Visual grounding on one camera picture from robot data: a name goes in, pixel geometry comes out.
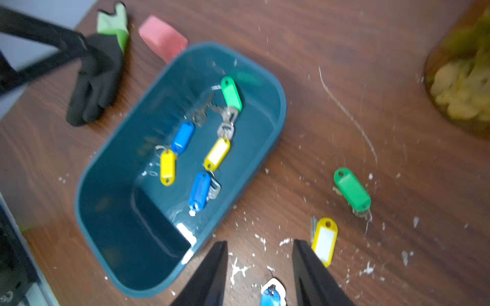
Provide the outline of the pink plastic scoop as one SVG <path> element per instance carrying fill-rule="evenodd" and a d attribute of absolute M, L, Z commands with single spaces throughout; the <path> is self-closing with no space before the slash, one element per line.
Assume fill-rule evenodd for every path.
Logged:
<path fill-rule="evenodd" d="M 165 63 L 172 62 L 188 47 L 188 40 L 171 25 L 154 15 L 139 27 L 139 35 L 145 44 Z"/>

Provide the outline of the green tag key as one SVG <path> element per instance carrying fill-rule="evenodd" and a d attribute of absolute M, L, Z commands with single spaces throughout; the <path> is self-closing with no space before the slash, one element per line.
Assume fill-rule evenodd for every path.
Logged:
<path fill-rule="evenodd" d="M 339 168 L 334 173 L 334 182 L 354 215 L 364 218 L 370 213 L 371 196 L 358 178 L 348 168 Z"/>
<path fill-rule="evenodd" d="M 236 83 L 230 76 L 225 76 L 221 81 L 221 90 L 227 107 L 234 107 L 239 112 L 242 110 L 242 101 L 236 87 Z"/>

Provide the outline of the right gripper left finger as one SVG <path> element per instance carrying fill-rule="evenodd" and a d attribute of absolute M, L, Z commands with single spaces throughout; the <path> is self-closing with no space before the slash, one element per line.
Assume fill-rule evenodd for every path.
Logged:
<path fill-rule="evenodd" d="M 227 265 L 227 241 L 215 242 L 171 306 L 223 305 Z"/>

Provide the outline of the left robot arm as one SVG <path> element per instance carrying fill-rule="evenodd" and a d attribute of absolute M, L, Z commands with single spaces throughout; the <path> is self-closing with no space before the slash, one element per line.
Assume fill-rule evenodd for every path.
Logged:
<path fill-rule="evenodd" d="M 47 75 L 78 58 L 91 55 L 85 36 L 7 7 L 1 7 L 1 33 L 50 45 L 57 52 L 16 70 L 1 54 L 1 95 Z M 38 274 L 27 255 L 1 199 L 1 305 L 21 302 Z"/>

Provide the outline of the teal plastic storage box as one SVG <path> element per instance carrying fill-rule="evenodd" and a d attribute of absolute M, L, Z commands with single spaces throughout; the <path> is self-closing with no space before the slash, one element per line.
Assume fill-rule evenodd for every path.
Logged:
<path fill-rule="evenodd" d="M 214 172 L 216 199 L 190 214 L 195 177 L 217 141 L 210 112 L 178 155 L 176 181 L 159 178 L 157 145 L 169 146 L 180 125 L 230 77 L 243 104 L 231 148 Z M 287 114 L 285 92 L 264 67 L 217 43 L 199 43 L 167 65 L 80 178 L 75 214 L 107 277 L 120 292 L 147 298 L 167 289 L 211 238 L 276 148 Z"/>

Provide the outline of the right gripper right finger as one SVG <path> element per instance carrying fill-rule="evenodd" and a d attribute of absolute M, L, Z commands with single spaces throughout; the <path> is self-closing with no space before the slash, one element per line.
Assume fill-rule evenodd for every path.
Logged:
<path fill-rule="evenodd" d="M 298 305 L 353 305 L 305 240 L 294 240 L 292 264 Z"/>

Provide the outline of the green black work glove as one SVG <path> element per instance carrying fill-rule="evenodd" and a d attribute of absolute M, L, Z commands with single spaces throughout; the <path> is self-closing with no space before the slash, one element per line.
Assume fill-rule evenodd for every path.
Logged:
<path fill-rule="evenodd" d="M 66 113 L 71 126 L 98 120 L 116 99 L 129 41 L 128 14 L 121 1 L 114 13 L 99 10 L 96 33 L 86 38 L 89 53 L 81 57 L 75 89 Z"/>

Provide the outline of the yellow white tag key in box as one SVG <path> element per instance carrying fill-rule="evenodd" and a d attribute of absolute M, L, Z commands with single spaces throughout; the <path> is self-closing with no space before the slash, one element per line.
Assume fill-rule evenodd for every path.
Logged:
<path fill-rule="evenodd" d="M 207 171 L 216 171 L 225 159 L 231 148 L 234 131 L 235 127 L 233 124 L 226 122 L 220 124 L 217 131 L 218 140 L 204 159 L 204 167 Z"/>

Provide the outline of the blue tag key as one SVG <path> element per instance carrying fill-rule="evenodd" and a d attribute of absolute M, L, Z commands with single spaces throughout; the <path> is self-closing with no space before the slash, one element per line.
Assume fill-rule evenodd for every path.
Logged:
<path fill-rule="evenodd" d="M 191 189 L 188 206 L 191 217 L 196 216 L 207 205 L 209 200 L 215 200 L 222 189 L 213 172 L 200 172 L 195 177 Z"/>
<path fill-rule="evenodd" d="M 271 278 L 261 289 L 260 306 L 286 306 L 286 290 L 277 278 Z"/>
<path fill-rule="evenodd" d="M 186 121 L 180 126 L 171 144 L 171 149 L 174 153 L 180 155 L 186 150 L 194 130 L 195 126 L 191 121 Z"/>

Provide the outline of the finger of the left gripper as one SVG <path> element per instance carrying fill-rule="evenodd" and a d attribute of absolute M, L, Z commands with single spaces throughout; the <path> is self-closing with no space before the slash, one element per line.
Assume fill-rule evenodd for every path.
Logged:
<path fill-rule="evenodd" d="M 57 48 L 58 52 L 20 70 L 1 55 L 1 95 L 88 53 L 83 34 L 1 7 L 1 33 Z"/>

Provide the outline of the yellow white tag key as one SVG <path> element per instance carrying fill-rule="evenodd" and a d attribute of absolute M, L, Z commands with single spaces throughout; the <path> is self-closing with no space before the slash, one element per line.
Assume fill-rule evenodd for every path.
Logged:
<path fill-rule="evenodd" d="M 231 148 L 234 131 L 235 127 L 233 124 L 226 122 L 220 124 L 217 131 L 218 140 L 204 159 L 204 167 L 207 171 L 216 171 L 225 159 Z"/>
<path fill-rule="evenodd" d="M 311 218 L 311 248 L 325 268 L 332 263 L 337 238 L 338 226 L 333 219 Z"/>

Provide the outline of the artificial potted plant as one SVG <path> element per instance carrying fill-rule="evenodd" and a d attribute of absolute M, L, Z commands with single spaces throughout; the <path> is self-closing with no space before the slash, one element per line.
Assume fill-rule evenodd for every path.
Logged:
<path fill-rule="evenodd" d="M 427 95 L 454 126 L 489 138 L 489 1 L 474 1 L 427 56 Z"/>

